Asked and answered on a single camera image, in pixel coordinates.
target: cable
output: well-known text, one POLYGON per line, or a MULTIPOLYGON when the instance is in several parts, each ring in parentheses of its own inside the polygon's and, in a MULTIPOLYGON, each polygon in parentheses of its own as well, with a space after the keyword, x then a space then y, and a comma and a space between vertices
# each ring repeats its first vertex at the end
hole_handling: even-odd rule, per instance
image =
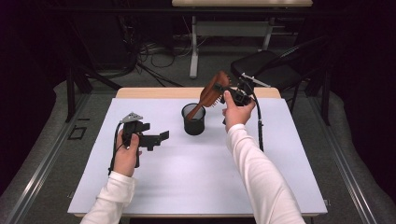
POLYGON ((259 100, 256 97, 256 94, 254 93, 253 89, 250 87, 250 85, 246 84, 246 86, 250 89, 250 91, 252 92, 254 101, 256 102, 256 106, 257 106, 257 117, 258 117, 258 129, 259 129, 259 145, 260 145, 260 149, 262 151, 264 151, 264 146, 262 143, 262 111, 260 110, 260 105, 259 105, 259 100))
POLYGON ((119 136, 119 129, 120 129, 121 123, 117 125, 116 128, 116 133, 114 135, 114 144, 113 144, 113 158, 111 158, 111 163, 110 167, 108 167, 108 174, 110 175, 111 171, 114 169, 114 160, 116 159, 116 153, 119 148, 117 148, 117 137, 119 136))

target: wire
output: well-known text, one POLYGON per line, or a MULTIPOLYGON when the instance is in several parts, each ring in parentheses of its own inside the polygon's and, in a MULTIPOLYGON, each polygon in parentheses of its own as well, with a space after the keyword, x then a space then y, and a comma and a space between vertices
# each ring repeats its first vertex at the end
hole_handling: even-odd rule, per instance
POLYGON ((260 105, 259 105, 259 100, 257 100, 256 94, 254 93, 253 89, 250 87, 250 85, 246 84, 246 86, 250 89, 250 91, 252 92, 254 101, 256 102, 256 106, 257 106, 257 117, 258 117, 258 129, 259 129, 259 145, 260 145, 260 149, 262 151, 264 151, 264 146, 262 143, 262 111, 260 110, 260 105))

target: black tool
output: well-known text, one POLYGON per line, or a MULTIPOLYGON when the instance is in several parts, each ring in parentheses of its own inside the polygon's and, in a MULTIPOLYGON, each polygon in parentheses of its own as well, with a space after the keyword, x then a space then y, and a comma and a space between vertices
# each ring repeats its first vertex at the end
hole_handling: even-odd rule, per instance
MULTIPOLYGON (((125 145, 125 147, 128 148, 129 145, 131 145, 131 138, 133 133, 137 134, 139 137, 139 146, 137 147, 137 151, 136 151, 135 168, 140 166, 140 162, 139 162, 140 147, 146 147, 148 151, 152 151, 155 146, 161 145, 161 141, 169 138, 169 131, 160 133, 159 135, 143 135, 144 131, 149 130, 150 125, 149 123, 142 123, 141 121, 138 121, 139 119, 142 118, 143 117, 132 112, 129 115, 127 115, 123 120, 121 120, 119 124, 120 127, 120 125, 123 123, 123 133, 121 137, 122 137, 122 143, 125 145)), ((119 146, 116 146, 117 135, 119 132, 118 128, 116 130, 116 137, 114 139, 113 158, 111 159, 110 167, 108 168, 109 174, 114 168, 114 160, 115 160, 116 152, 119 148, 119 146)))

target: white tabletop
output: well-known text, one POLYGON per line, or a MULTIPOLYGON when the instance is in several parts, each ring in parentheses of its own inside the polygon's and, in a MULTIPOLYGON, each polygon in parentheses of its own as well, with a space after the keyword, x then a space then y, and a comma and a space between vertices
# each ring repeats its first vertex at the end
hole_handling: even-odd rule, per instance
MULTIPOLYGON (((92 207, 107 181, 113 138, 119 121, 130 112, 143 116, 151 128, 144 134, 170 132, 153 151, 141 148, 140 167, 127 217, 252 216, 241 177, 225 146, 222 104, 206 108, 205 131, 190 136, 183 130, 181 108, 197 99, 113 99, 93 146, 68 213, 81 216, 92 207)), ((264 150, 285 176, 303 215, 327 213, 318 184, 283 99, 260 98, 264 150)), ((257 137, 257 111, 247 124, 257 137)))
POLYGON ((172 0, 174 7, 311 7, 312 0, 172 0))

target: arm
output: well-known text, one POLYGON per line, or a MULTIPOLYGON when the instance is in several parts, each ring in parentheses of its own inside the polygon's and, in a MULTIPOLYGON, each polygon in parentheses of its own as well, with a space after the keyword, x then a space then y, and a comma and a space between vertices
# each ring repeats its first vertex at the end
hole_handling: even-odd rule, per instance
POLYGON ((122 209, 127 206, 134 197, 134 186, 136 180, 134 165, 136 164, 136 151, 139 145, 139 138, 133 134, 131 145, 127 149, 122 144, 122 131, 117 137, 117 146, 120 146, 116 153, 114 171, 108 177, 106 185, 101 189, 96 197, 95 204, 90 212, 85 215, 81 223, 115 223, 120 222, 122 209))
POLYGON ((227 148, 244 181, 257 223, 304 223, 300 208, 282 174, 248 135, 245 124, 255 104, 236 106, 224 92, 227 148))

